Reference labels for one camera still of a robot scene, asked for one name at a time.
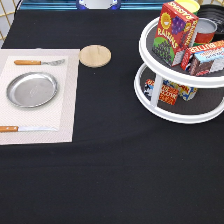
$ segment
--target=blue object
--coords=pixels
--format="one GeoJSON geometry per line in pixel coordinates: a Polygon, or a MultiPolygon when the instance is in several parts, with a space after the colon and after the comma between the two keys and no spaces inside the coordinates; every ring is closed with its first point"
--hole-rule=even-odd
{"type": "MultiPolygon", "coordinates": [[[[118,0],[116,5],[112,5],[111,10],[161,10],[163,3],[170,0],[118,0]]],[[[84,5],[80,5],[77,0],[23,0],[20,10],[85,10],[84,5]]]]}

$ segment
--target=can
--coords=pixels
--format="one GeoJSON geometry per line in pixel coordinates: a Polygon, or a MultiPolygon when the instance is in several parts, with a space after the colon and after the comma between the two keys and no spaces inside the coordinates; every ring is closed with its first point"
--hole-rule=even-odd
{"type": "Polygon", "coordinates": [[[217,24],[210,19],[199,18],[189,47],[204,45],[212,42],[217,30],[217,24]]]}
{"type": "Polygon", "coordinates": [[[185,9],[195,15],[197,15],[198,10],[200,9],[200,5],[194,0],[175,0],[175,2],[179,3],[185,9]]]}

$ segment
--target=raisin box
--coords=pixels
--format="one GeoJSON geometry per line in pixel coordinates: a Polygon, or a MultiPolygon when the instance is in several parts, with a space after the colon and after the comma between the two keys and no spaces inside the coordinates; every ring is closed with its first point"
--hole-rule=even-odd
{"type": "Polygon", "coordinates": [[[180,84],[171,82],[169,80],[163,80],[163,83],[167,86],[178,89],[179,90],[178,95],[185,101],[193,99],[196,92],[198,91],[197,88],[180,85],[180,84]]]}
{"type": "Polygon", "coordinates": [[[219,49],[222,47],[224,47],[224,40],[216,41],[216,42],[209,43],[209,44],[199,45],[196,47],[187,48],[187,50],[185,51],[184,58],[181,62],[181,68],[186,71],[190,70],[193,56],[195,53],[201,52],[201,51],[215,50],[215,49],[219,49]]]}
{"type": "Polygon", "coordinates": [[[168,65],[181,63],[198,17],[177,2],[164,3],[152,50],[168,65]]]}
{"type": "MultiPolygon", "coordinates": [[[[144,94],[146,96],[152,96],[154,88],[154,81],[151,79],[146,80],[144,94]]],[[[178,97],[178,90],[172,87],[162,85],[162,89],[159,95],[159,100],[174,105],[178,97]]]]}

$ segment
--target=white wall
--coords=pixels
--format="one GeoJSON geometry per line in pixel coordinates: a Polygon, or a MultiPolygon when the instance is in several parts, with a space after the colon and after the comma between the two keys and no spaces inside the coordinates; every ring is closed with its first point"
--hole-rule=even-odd
{"type": "Polygon", "coordinates": [[[0,48],[12,25],[18,2],[19,0],[0,0],[0,48]]]}

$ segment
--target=red box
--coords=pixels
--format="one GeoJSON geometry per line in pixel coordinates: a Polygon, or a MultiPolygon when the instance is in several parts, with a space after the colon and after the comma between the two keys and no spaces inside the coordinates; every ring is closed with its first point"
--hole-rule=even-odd
{"type": "Polygon", "coordinates": [[[180,64],[198,17],[177,2],[163,4],[152,50],[168,65],[180,64]]]}
{"type": "MultiPolygon", "coordinates": [[[[145,90],[144,90],[145,95],[151,96],[152,90],[154,87],[154,83],[155,82],[151,79],[148,79],[145,82],[145,90]]],[[[161,89],[161,92],[159,95],[159,100],[169,103],[171,105],[174,105],[177,100],[177,97],[178,97],[178,92],[179,91],[177,89],[174,89],[174,88],[166,86],[166,85],[162,85],[162,89],[161,89]]]]}
{"type": "Polygon", "coordinates": [[[200,51],[208,51],[208,50],[215,50],[224,47],[224,40],[220,40],[217,42],[199,45],[196,47],[190,47],[187,48],[184,58],[181,62],[181,68],[183,70],[189,71],[191,67],[191,62],[193,60],[194,53],[200,52],[200,51]]]}

